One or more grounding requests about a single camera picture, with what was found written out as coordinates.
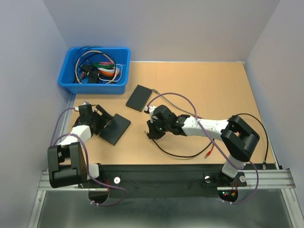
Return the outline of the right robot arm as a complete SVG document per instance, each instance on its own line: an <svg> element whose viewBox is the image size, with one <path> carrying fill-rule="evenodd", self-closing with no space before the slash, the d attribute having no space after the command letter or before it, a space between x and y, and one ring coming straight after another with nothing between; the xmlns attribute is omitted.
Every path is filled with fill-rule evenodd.
<svg viewBox="0 0 304 228"><path fill-rule="evenodd" d="M259 134L237 115L226 120L196 119L190 115L176 116L167 106L146 106L144 112L149 114L147 121L149 139L158 140L167 132L182 136L202 136L222 141L228 152L219 173L219 181L230 185L237 173L249 162L259 142Z"/></svg>

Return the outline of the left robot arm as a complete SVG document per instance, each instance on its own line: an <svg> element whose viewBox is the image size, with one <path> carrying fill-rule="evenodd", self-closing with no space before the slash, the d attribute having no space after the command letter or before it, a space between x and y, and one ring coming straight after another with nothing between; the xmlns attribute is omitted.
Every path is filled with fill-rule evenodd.
<svg viewBox="0 0 304 228"><path fill-rule="evenodd" d="M98 135L113 119L102 106L83 103L73 108L79 113L72 130L60 137L62 142L51 145L47 150L49 183L60 188L87 182L89 165L85 161L85 142Z"/></svg>

